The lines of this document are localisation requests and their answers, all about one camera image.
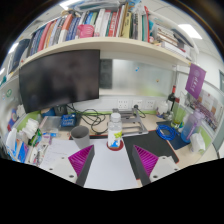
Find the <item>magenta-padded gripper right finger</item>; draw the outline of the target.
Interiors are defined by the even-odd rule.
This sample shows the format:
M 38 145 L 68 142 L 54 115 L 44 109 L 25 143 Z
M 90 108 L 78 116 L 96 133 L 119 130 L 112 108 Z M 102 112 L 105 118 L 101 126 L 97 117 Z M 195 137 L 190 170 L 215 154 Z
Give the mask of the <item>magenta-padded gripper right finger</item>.
M 158 157 L 137 145 L 133 146 L 132 156 L 143 186 L 179 170 L 179 167 L 173 161 L 172 157 Z

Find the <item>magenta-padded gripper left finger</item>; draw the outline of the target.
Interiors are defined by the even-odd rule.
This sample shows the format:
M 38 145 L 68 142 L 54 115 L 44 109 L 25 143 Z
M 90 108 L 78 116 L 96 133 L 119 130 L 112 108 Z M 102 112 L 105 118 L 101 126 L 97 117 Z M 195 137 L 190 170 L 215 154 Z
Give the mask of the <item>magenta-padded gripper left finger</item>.
M 94 146 L 90 145 L 73 155 L 60 157 L 47 170 L 54 175 L 83 187 L 94 155 Z

